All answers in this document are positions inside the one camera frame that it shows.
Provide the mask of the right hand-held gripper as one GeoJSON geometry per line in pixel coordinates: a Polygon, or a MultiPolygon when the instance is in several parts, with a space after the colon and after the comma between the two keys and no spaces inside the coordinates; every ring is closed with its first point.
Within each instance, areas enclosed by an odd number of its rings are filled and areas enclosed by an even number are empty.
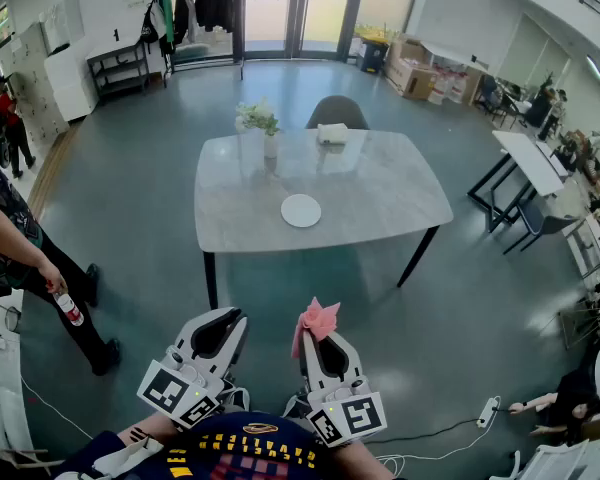
{"type": "Polygon", "coordinates": [[[308,393],[306,419],[324,445],[338,447],[387,428],[381,395],[371,389],[357,349],[342,335],[334,331],[327,336],[327,370],[346,382],[322,389],[319,346],[308,330],[300,335],[300,363],[308,388],[321,389],[308,393]]]}

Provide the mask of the pink cloth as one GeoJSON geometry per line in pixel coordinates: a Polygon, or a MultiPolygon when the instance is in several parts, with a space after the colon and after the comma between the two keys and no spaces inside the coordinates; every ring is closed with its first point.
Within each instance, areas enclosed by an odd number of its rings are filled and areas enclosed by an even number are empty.
{"type": "Polygon", "coordinates": [[[299,315],[291,347],[291,357],[300,357],[300,344],[302,333],[308,331],[318,342],[324,340],[337,328],[337,314],[340,302],[330,306],[322,306],[316,297],[307,306],[307,309],[299,315]]]}

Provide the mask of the white round plate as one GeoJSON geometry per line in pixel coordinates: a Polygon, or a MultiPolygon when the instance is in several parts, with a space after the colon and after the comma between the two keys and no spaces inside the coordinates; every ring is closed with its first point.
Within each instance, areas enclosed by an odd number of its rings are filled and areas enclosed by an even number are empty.
{"type": "Polygon", "coordinates": [[[296,228],[309,228],[317,224],[322,211],[319,203],[307,194],[293,194],[281,204],[283,220],[296,228]]]}

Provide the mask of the person's left forearm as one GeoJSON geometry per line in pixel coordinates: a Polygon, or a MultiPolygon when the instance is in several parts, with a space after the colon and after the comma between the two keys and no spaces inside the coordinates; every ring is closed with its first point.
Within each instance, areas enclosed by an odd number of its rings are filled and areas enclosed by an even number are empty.
{"type": "Polygon", "coordinates": [[[178,435],[179,431],[172,420],[160,412],[153,413],[117,434],[125,445],[139,442],[145,437],[150,437],[160,444],[166,444],[178,435]]]}

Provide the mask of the black table leg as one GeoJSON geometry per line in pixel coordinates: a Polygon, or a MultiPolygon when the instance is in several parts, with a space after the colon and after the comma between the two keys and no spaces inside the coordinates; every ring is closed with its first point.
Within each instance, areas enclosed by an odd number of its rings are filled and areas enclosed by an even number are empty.
{"type": "Polygon", "coordinates": [[[399,281],[397,282],[397,285],[396,285],[397,288],[401,288],[404,285],[405,281],[414,272],[415,268],[417,267],[418,263],[424,256],[426,250],[428,249],[429,245],[431,244],[431,242],[432,242],[433,238],[435,237],[436,233],[438,232],[438,230],[439,230],[438,226],[434,226],[434,227],[428,228],[426,230],[426,232],[425,232],[422,240],[420,241],[418,247],[416,248],[413,256],[411,257],[409,263],[407,264],[404,271],[402,272],[402,275],[399,278],[399,281]]]}
{"type": "Polygon", "coordinates": [[[204,251],[203,260],[209,305],[212,310],[215,310],[218,308],[215,254],[204,251]]]}

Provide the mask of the person's navy jersey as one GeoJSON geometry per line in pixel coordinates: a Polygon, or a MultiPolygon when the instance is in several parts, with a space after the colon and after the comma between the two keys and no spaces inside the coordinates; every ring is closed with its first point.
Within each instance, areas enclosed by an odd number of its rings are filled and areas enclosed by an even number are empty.
{"type": "Polygon", "coordinates": [[[210,416],[166,444],[145,437],[125,445],[105,431],[55,467],[53,480],[353,480],[347,447],[328,448],[297,421],[265,412],[210,416]],[[155,454],[114,475],[97,463],[138,445],[155,454]]]}

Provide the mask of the white power strip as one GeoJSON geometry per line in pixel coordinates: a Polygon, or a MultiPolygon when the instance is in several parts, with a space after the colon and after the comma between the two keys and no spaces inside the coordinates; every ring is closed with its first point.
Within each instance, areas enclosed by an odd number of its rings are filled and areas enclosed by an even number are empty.
{"type": "Polygon", "coordinates": [[[487,399],[484,408],[476,420],[476,425],[480,429],[488,428],[492,419],[499,411],[501,398],[499,396],[490,397],[487,399]]]}

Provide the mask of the white vase with flowers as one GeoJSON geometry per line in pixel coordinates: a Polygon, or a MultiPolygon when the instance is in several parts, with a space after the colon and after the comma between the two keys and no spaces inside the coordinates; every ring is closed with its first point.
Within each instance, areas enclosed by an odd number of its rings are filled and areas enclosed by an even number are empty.
{"type": "Polygon", "coordinates": [[[280,128],[278,119],[265,98],[254,104],[239,103],[236,107],[235,128],[239,134],[259,130],[263,136],[264,157],[277,157],[280,128]]]}

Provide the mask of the dark blue chair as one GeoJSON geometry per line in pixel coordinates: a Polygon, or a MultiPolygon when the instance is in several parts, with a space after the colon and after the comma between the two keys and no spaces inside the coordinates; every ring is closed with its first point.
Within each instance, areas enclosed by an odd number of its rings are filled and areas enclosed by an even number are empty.
{"type": "Polygon", "coordinates": [[[526,227],[525,234],[503,251],[507,255],[523,241],[529,241],[520,248],[523,252],[545,235],[553,235],[579,221],[577,217],[566,215],[558,217],[545,215],[540,207],[531,199],[523,199],[517,203],[516,209],[526,227]]]}

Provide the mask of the black clothes rack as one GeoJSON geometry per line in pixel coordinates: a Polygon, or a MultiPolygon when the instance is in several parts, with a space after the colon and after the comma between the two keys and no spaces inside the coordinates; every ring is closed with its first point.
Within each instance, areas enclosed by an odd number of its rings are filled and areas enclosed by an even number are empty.
{"type": "Polygon", "coordinates": [[[171,0],[173,6],[174,43],[164,42],[165,78],[178,68],[244,65],[245,0],[233,0],[234,29],[232,33],[215,27],[206,32],[197,23],[195,0],[171,0]]]}

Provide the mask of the large cardboard box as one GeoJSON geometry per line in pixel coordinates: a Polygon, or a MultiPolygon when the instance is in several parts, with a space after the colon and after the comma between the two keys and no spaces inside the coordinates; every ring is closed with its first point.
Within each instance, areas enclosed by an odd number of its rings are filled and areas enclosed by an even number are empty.
{"type": "Polygon", "coordinates": [[[389,62],[385,74],[398,95],[411,100],[427,100],[437,79],[434,70],[407,59],[389,62]]]}

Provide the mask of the dark bin yellow lid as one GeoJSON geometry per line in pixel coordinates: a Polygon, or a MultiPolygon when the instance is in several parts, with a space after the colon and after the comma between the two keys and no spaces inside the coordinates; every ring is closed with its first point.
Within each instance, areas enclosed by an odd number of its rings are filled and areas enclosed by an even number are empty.
{"type": "Polygon", "coordinates": [[[366,73],[377,74],[383,67],[389,43],[383,38],[362,38],[356,62],[359,69],[366,73]]]}

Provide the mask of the green hanging garment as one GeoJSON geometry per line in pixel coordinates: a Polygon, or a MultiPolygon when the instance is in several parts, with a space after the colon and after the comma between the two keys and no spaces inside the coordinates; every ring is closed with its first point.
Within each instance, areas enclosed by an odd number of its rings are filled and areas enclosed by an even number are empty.
{"type": "Polygon", "coordinates": [[[158,0],[164,15],[166,38],[171,44],[174,43],[173,6],[171,0],[158,0]]]}

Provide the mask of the black hanging jacket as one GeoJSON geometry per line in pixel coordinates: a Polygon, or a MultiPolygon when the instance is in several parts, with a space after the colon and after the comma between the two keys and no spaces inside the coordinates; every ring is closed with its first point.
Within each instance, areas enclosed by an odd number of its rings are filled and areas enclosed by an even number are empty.
{"type": "Polygon", "coordinates": [[[198,25],[206,32],[211,32],[215,27],[227,33],[233,32],[233,0],[195,0],[195,12],[198,25]]]}

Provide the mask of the white desk black frame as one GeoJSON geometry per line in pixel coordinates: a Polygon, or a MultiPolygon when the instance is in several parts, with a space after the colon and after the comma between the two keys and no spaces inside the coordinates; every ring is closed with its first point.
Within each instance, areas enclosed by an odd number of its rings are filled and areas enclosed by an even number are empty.
{"type": "Polygon", "coordinates": [[[514,224],[520,211],[510,213],[528,191],[535,196],[550,196],[564,188],[564,182],[553,167],[550,159],[527,135],[517,132],[493,130],[492,135],[504,151],[501,159],[484,174],[467,192],[467,196],[488,216],[487,231],[493,232],[500,224],[514,224]],[[526,177],[526,182],[506,207],[500,208],[495,192],[516,170],[526,177]]]}

